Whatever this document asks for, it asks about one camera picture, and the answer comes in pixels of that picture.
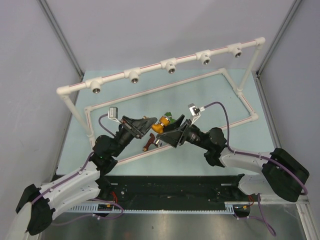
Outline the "yellow water faucet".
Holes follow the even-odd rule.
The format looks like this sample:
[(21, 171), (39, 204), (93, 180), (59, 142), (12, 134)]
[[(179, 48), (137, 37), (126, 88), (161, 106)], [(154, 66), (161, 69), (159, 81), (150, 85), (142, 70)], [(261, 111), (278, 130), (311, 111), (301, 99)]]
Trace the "yellow water faucet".
[(151, 129), (156, 132), (157, 134), (162, 134), (164, 132), (164, 128), (167, 127), (170, 124), (170, 119), (163, 115), (158, 123), (155, 123), (151, 126)]

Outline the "white PVC pipe frame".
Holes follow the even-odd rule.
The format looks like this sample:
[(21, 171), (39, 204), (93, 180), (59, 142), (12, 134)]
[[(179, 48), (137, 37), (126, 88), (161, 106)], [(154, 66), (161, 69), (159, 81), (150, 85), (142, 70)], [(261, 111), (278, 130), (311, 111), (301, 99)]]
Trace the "white PVC pipe frame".
[[(214, 75), (223, 75), (224, 78), (228, 81), (235, 95), (239, 98), (239, 100), (242, 102), (242, 104), (244, 105), (244, 107), (249, 113), (249, 117), (233, 122), (230, 125), (233, 128), (240, 125), (244, 125), (246, 123), (254, 122), (259, 118), (256, 111), (253, 109), (253, 107), (250, 105), (250, 103), (246, 99), (243, 93), (243, 88), (251, 73), (251, 70), (255, 64), (255, 61), (257, 60), (260, 50), (263, 48), (265, 42), (266, 42), (266, 39), (264, 37), (258, 37), (250, 41), (238, 42), (238, 43), (230, 44), (221, 48), (207, 49), (207, 50), (196, 52), (191, 55), (181, 56), (178, 58), (173, 57), (173, 58), (165, 59), (158, 63), (150, 64), (147, 66), (126, 69), (119, 73), (91, 78), (73, 85), (61, 86), (57, 88), (56, 93), (64, 101), (65, 105), (68, 107), (72, 115), (76, 118), (78, 123), (84, 129), (88, 137), (90, 146), (94, 146), (96, 138), (95, 138), (95, 132), (94, 132), (94, 128), (91, 120), (92, 111), (103, 108), (103, 107), (111, 106), (113, 104), (135, 99), (138, 97), (146, 96), (148, 94), (152, 94), (152, 93), (160, 92), (173, 87), (177, 87), (186, 83), (194, 82), (203, 78), (211, 77)], [(200, 61), (203, 65), (208, 65), (211, 61), (212, 56), (216, 56), (220, 54), (232, 54), (233, 57), (239, 58), (243, 53), (242, 50), (249, 47), (254, 47), (255, 49), (239, 85), (237, 85), (234, 82), (234, 80), (231, 78), (231, 76), (229, 75), (228, 71), (225, 68), (219, 68), (209, 73), (203, 73), (201, 75), (179, 80), (173, 83), (168, 83), (166, 85), (158, 86), (158, 87), (148, 89), (139, 93), (127, 95), (119, 99), (114, 99), (114, 100), (107, 101), (105, 103), (88, 106), (84, 110), (85, 118), (82, 117), (82, 115), (80, 114), (80, 112), (77, 110), (74, 103), (70, 99), (70, 94), (79, 92), (84, 89), (91, 89), (93, 93), (97, 94), (100, 92), (101, 87), (104, 84), (113, 82), (113, 81), (129, 79), (131, 83), (137, 83), (140, 75), (148, 72), (160, 70), (160, 69), (166, 70), (169, 74), (173, 74), (176, 71), (176, 66), (178, 64), (188, 63), (191, 61)]]

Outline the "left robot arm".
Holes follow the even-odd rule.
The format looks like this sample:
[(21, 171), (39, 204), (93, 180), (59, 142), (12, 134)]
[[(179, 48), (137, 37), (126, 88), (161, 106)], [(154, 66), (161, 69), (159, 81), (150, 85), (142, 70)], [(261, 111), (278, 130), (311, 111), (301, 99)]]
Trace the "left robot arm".
[(22, 233), (38, 235), (71, 207), (95, 198), (107, 199), (111, 187), (105, 176), (117, 165), (116, 157), (133, 139), (143, 138), (156, 122), (155, 117), (123, 116), (113, 136), (103, 134), (96, 138), (82, 166), (42, 186), (27, 186), (15, 209), (18, 216), (27, 215)]

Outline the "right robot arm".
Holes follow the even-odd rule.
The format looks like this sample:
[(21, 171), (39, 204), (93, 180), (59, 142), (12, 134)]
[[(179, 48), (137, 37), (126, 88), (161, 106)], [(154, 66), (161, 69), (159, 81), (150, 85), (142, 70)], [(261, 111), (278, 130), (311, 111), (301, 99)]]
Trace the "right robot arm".
[(299, 196), (307, 195), (306, 182), (309, 171), (282, 148), (271, 152), (245, 152), (231, 148), (223, 130), (213, 127), (202, 132), (184, 115), (174, 122), (163, 116), (152, 126), (156, 138), (177, 148), (188, 142), (206, 152), (204, 158), (212, 167), (239, 168), (254, 172), (243, 175), (236, 185), (230, 188), (231, 196), (242, 201), (252, 194), (276, 194), (288, 202), (295, 203)]

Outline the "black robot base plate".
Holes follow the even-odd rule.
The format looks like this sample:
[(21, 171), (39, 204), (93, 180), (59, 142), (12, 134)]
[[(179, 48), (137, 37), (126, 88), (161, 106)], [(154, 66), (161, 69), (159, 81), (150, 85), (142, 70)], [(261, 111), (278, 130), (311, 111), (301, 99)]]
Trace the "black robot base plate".
[(116, 200), (127, 211), (225, 210), (226, 202), (249, 204), (231, 176), (105, 176), (98, 198)]

